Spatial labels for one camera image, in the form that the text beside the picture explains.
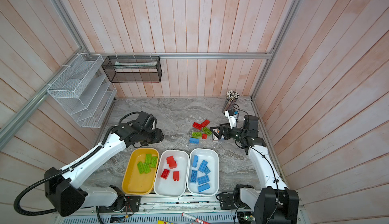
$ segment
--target black mesh basket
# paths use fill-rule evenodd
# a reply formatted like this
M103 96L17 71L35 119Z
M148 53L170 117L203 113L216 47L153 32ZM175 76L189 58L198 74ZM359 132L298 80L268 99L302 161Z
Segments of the black mesh basket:
M110 55L102 67L110 82L161 82L158 56Z

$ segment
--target white tray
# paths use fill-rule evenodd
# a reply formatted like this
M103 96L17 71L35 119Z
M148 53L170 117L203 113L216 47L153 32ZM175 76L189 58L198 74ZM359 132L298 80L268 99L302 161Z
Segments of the white tray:
M193 158L195 155L198 156L198 162L197 167L192 167ZM207 167L211 171L208 174L209 177L209 186L210 188L207 190L204 190L203 192L198 192L197 187L199 186L198 183L192 183L191 182L191 174L192 170L197 170L197 178L204 176L205 173L202 173L198 171L198 167L200 166L201 162L203 160L206 160L208 162ZM202 148L196 148L191 152L191 159L189 161L189 171L188 171L188 178L186 180L188 190L192 194L198 194L203 196L212 196L215 195L219 191L219 156L214 150L211 149L202 149Z
M177 162L177 167L170 169L166 158L173 156L174 160ZM161 178L161 174L164 169L169 170L168 179ZM154 191L157 195L170 198L178 198L182 196L185 192L186 180L188 177L188 168L189 168L189 155L184 151L178 150L166 150L160 157L157 176L155 177L154 182ZM173 172L180 172L180 180L173 180Z

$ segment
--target yellow object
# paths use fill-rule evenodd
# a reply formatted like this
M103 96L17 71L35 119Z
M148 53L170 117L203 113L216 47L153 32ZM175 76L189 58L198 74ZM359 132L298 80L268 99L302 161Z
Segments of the yellow object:
M174 223L165 222L165 221L158 221L157 224L174 224Z
M159 158L159 153L153 148L140 148L132 152L129 157L126 173L122 182L122 190L126 194L144 195L152 191L157 168L151 168L151 172L140 174L137 163L145 162L146 154Z

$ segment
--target white mesh organizer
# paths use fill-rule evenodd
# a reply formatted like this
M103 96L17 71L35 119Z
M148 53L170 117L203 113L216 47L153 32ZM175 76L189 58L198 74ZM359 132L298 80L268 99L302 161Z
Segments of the white mesh organizer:
M102 63L101 55L79 54L47 90L81 127L100 127L116 94L105 75L95 76Z

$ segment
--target plastic bin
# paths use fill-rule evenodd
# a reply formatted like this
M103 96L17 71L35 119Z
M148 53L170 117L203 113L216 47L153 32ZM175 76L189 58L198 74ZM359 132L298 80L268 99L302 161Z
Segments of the plastic bin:
M193 162L193 158L195 155L198 156L198 162L197 162L197 167L194 168L194 167L192 167L192 162ZM186 180L187 187L188 187L188 190L192 194L203 195L203 196L213 196L219 191L219 156L217 155L217 153L214 150L203 149L203 148L194 149L191 152L188 172L192 173L192 170L197 170L197 178L204 176L205 173L198 171L198 167L200 166L200 164L203 160L206 160L208 162L207 167L211 171L210 173L208 173L210 188L199 193L198 189L197 189L199 184L197 182L192 183L189 175L188 175L188 178Z
M138 162L145 162L146 154L158 157L159 153L153 148L140 148L132 152L129 157L126 173L122 182L122 190L126 194L144 195L153 189L157 168L150 168L150 173L139 173Z
M166 158L173 156L174 160L177 162L177 167L170 169ZM184 151L178 150L166 150L161 155L161 160L159 161L157 176L154 183L154 191L157 195L170 198L178 198L182 196L186 188L186 180L188 177L188 168L189 168L189 155ZM169 170L168 179L161 178L161 174L164 169ZM180 172L180 180L173 180L173 172Z

